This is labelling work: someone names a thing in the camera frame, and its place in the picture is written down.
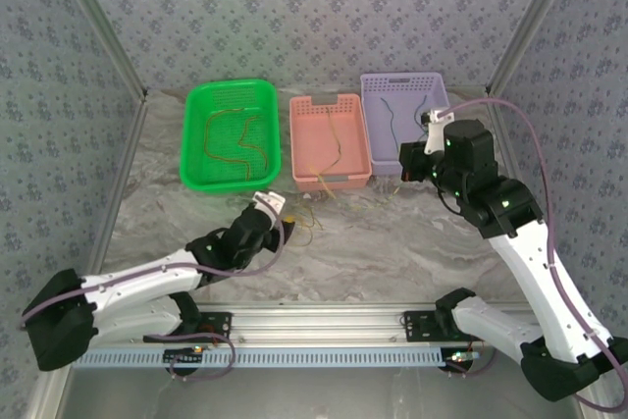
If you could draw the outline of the grey metal panel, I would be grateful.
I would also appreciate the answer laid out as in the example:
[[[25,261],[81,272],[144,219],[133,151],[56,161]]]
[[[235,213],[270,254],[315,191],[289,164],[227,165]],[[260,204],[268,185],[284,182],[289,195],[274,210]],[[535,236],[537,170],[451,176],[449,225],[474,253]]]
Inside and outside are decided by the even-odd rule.
[[[606,419],[537,395],[513,362],[478,376],[437,368],[237,368],[184,383],[162,368],[42,376],[23,419]]]

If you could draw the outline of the small controller board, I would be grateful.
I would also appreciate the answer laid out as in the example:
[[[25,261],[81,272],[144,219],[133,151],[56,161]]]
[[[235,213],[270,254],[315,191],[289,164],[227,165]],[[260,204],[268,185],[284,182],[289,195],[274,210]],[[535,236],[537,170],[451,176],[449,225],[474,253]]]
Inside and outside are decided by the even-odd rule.
[[[200,364],[203,352],[194,347],[166,349],[162,354],[164,364]]]
[[[444,349],[444,369],[455,373],[467,373],[473,363],[480,359],[480,353],[474,350]]]

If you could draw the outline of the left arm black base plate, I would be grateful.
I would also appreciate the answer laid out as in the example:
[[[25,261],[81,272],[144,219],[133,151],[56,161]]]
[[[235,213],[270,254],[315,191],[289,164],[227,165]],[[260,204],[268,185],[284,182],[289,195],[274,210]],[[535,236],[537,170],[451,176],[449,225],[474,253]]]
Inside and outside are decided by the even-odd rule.
[[[144,336],[142,340],[147,343],[220,343],[230,337],[232,318],[230,312],[201,312],[187,318],[177,315],[176,326],[168,334],[152,334]]]

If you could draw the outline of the pink plastic basket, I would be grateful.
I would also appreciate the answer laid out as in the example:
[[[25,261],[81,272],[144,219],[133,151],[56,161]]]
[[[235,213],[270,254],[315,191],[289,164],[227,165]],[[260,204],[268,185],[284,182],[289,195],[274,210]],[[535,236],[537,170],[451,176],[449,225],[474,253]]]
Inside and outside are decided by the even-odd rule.
[[[316,104],[289,101],[292,177],[301,192],[359,189],[372,176],[361,99],[354,93]]]

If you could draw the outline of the aluminium frame post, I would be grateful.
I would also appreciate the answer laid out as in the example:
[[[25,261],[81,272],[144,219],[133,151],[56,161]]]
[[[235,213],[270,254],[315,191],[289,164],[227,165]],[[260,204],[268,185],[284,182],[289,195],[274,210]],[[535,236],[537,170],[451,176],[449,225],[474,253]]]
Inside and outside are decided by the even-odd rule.
[[[98,0],[77,1],[122,81],[134,98],[143,101],[146,93],[145,87],[100,3]]]
[[[531,0],[486,86],[489,96],[503,93],[554,1]]]

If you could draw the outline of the green plastic basket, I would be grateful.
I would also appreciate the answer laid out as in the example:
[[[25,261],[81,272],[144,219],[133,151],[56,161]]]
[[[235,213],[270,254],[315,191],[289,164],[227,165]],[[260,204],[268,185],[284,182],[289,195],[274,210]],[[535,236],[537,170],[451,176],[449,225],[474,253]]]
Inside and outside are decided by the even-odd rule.
[[[185,101],[180,158],[183,184],[231,193],[268,187],[282,167],[276,88],[263,79],[213,81]]]

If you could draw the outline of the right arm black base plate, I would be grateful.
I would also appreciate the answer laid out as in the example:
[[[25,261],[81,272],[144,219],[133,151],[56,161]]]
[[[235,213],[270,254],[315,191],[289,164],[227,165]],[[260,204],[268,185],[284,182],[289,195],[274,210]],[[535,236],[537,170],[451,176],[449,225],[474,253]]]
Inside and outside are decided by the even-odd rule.
[[[401,325],[407,341],[456,341],[465,338],[452,317],[439,310],[405,311],[401,316]]]

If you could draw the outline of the aluminium side rail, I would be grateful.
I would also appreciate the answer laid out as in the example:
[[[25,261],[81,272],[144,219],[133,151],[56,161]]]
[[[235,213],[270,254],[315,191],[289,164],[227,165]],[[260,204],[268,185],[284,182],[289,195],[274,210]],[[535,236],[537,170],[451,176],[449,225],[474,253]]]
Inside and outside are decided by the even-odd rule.
[[[131,172],[136,148],[141,137],[146,114],[146,99],[142,97],[138,101],[136,110],[132,117],[131,128],[124,147],[124,152],[113,180],[111,191],[108,195],[103,218],[98,231],[96,232],[93,246],[89,252],[88,258],[80,266],[79,272],[81,274],[89,275],[99,273],[102,269],[123,200],[123,193]]]
[[[495,97],[483,97],[481,99],[482,102],[487,103],[487,108],[489,111],[489,115],[491,117],[492,124],[494,125],[495,131],[497,133],[497,143],[501,152],[502,161],[504,164],[504,168],[507,171],[507,174],[513,178],[521,178],[522,174],[516,159],[514,148],[510,142],[509,134],[506,129],[504,118],[501,115],[501,111],[498,110],[499,107],[506,108],[511,110],[515,115],[519,117],[519,119],[524,123],[527,127],[528,132],[533,141],[533,147],[536,151],[538,164],[540,168],[540,176],[542,180],[543,193],[545,197],[546,203],[546,223],[548,225],[548,240],[547,240],[547,253],[549,257],[549,268],[553,269],[554,267],[554,254],[555,254],[555,222],[554,222],[554,214],[553,207],[551,203],[551,190],[550,190],[550,180],[548,178],[547,171],[547,163],[545,156],[543,154],[542,146],[540,144],[540,140],[537,137],[535,129],[528,119],[527,115],[515,104]]]

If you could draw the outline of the aluminium mounting rail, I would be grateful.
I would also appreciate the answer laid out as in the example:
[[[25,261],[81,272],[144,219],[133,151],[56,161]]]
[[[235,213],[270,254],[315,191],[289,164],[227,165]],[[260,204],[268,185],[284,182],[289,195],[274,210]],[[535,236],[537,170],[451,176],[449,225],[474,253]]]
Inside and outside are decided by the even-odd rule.
[[[237,347],[368,347],[406,342],[401,316],[432,303],[213,302],[202,312],[230,312]]]

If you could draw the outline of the purple plastic basket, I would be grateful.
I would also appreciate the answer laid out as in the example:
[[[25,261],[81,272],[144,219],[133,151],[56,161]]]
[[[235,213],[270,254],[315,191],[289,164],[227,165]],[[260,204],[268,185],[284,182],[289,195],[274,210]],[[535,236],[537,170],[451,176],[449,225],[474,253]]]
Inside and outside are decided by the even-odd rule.
[[[421,115],[449,106],[439,73],[372,73],[360,77],[373,174],[399,176],[399,148],[427,138]]]

